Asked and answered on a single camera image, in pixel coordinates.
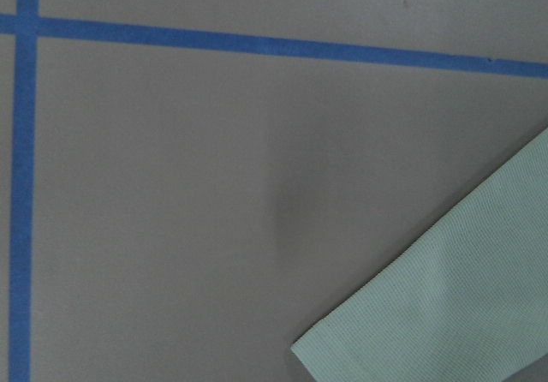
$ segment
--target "folded fabric corner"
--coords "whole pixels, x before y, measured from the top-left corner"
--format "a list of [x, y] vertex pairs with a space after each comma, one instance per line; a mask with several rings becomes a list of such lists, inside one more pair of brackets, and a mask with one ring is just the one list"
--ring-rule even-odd
[[292, 350], [318, 382], [501, 382], [548, 353], [548, 130]]

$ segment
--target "mint green cloth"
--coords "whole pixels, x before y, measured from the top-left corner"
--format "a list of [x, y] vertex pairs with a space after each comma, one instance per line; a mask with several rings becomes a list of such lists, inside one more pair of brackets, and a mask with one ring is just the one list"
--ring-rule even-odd
[[500, 382], [548, 353], [548, 130], [292, 350], [320, 382]]

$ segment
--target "blue painter's tape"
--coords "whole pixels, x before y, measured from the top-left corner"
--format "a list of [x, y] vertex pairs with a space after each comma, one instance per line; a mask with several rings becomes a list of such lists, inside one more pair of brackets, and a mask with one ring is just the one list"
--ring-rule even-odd
[[0, 14], [0, 33], [15, 33], [15, 15]]
[[96, 21], [40, 18], [39, 35], [53, 38], [161, 45], [280, 57], [382, 63], [430, 69], [548, 78], [548, 64], [546, 63], [527, 63], [503, 59], [492, 61], [485, 57], [468, 57], [437, 52], [407, 51], [372, 46], [144, 27]]
[[34, 106], [39, 0], [17, 0], [9, 242], [9, 382], [30, 381]]

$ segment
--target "light green fabric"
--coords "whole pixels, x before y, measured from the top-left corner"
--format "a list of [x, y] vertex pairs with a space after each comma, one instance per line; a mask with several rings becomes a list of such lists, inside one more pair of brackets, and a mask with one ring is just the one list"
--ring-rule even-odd
[[500, 382], [548, 353], [548, 130], [292, 350], [321, 382]]

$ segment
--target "blue tape strip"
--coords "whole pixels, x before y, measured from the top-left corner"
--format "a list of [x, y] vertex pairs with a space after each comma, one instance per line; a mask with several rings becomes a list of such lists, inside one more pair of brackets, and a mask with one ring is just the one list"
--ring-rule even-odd
[[30, 381], [37, 21], [38, 0], [17, 0], [9, 248], [9, 382]]
[[0, 33], [15, 33], [15, 15], [0, 14]]
[[372, 46], [258, 37], [233, 33], [211, 33], [187, 29], [145, 27], [96, 21], [40, 18], [39, 35], [53, 38], [160, 45], [201, 50], [246, 52], [280, 57], [382, 63], [430, 69], [548, 78], [548, 64], [545, 63], [527, 63], [504, 59], [492, 61], [484, 57], [467, 57], [437, 52], [406, 51]]

